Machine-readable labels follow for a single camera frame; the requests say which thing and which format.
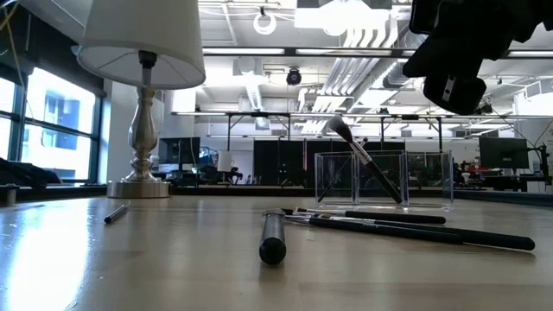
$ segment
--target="computer monitor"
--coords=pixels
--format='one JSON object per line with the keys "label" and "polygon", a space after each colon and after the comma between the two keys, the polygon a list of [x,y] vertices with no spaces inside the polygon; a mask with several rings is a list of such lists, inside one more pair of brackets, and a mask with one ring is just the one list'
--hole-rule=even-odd
{"label": "computer monitor", "polygon": [[480,161],[485,168],[530,168],[525,139],[480,138]]}
{"label": "computer monitor", "polygon": [[197,164],[200,161],[200,138],[162,138],[159,141],[161,164]]}

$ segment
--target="window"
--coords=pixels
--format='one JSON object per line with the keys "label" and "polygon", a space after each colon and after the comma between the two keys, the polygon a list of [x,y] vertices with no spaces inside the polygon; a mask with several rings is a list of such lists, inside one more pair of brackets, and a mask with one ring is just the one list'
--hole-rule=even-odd
{"label": "window", "polygon": [[10,147],[10,128],[11,121],[0,117],[0,157],[8,158],[8,149]]}
{"label": "window", "polygon": [[37,67],[23,78],[27,98],[21,86],[0,78],[0,157],[32,163],[64,181],[95,182],[101,101]]}
{"label": "window", "polygon": [[87,180],[91,139],[25,125],[22,162],[54,171],[61,179]]}
{"label": "window", "polygon": [[92,133],[96,97],[85,89],[35,68],[29,76],[27,101],[26,117]]}
{"label": "window", "polygon": [[8,80],[0,78],[0,111],[13,111],[15,93],[16,85]]}

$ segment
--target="black pen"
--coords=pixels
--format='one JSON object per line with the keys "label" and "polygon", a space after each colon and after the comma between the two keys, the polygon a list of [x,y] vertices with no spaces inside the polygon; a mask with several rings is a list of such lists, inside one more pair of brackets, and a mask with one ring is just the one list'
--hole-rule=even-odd
{"label": "black pen", "polygon": [[130,202],[127,203],[127,204],[123,204],[118,209],[111,212],[111,214],[109,214],[106,218],[104,218],[105,223],[109,225],[110,223],[115,221],[117,218],[121,217],[121,215],[123,215],[124,213],[127,212],[127,208],[129,207],[129,205],[130,205]]}

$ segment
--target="table surface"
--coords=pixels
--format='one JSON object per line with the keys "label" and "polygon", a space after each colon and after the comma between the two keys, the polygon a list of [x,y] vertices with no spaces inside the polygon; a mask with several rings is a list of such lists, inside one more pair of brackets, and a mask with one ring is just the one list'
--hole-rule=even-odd
{"label": "table surface", "polygon": [[[456,201],[448,225],[531,236],[532,253],[286,225],[259,260],[261,213],[301,198],[93,198],[0,209],[2,310],[551,310],[553,211]],[[382,209],[382,212],[402,213]]]}

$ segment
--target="support column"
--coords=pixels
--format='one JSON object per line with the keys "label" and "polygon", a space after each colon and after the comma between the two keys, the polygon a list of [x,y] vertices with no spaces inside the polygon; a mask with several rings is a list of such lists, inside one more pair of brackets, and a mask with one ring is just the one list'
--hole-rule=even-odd
{"label": "support column", "polygon": [[442,118],[437,117],[438,120],[438,142],[440,144],[440,153],[443,152],[443,137],[442,137]]}
{"label": "support column", "polygon": [[380,118],[380,150],[384,150],[384,120],[385,117]]}

